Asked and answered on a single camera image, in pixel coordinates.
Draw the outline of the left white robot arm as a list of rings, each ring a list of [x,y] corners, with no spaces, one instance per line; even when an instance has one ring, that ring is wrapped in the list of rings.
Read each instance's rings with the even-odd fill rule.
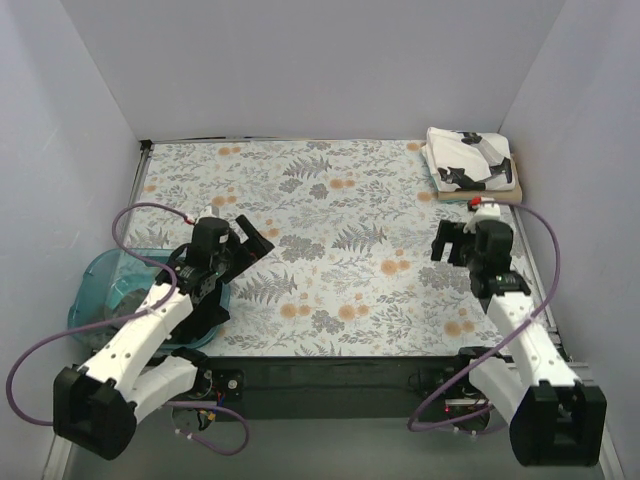
[[[187,410],[221,414],[226,393],[207,356],[179,346],[157,366],[148,362],[186,320],[215,324],[230,315],[223,288],[274,248],[245,216],[230,224],[216,217],[196,220],[190,242],[164,262],[135,318],[127,321],[89,360],[66,367],[53,386],[55,433],[105,460],[129,445],[138,424],[171,400]]]

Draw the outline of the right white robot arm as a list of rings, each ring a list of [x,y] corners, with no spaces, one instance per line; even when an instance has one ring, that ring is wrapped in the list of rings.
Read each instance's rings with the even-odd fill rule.
[[[440,222],[431,258],[469,271],[472,294],[498,327],[513,362],[495,353],[457,367],[454,389],[464,397],[481,392],[507,422],[512,451],[523,466],[597,464],[607,401],[585,384],[534,320],[534,300],[524,277],[511,267],[513,231],[501,220],[468,227]]]

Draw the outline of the white t shirt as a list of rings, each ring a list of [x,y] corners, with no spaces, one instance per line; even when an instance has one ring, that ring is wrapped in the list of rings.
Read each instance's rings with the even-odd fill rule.
[[[509,141],[501,134],[429,127],[424,146],[437,166],[441,192],[515,188]]]

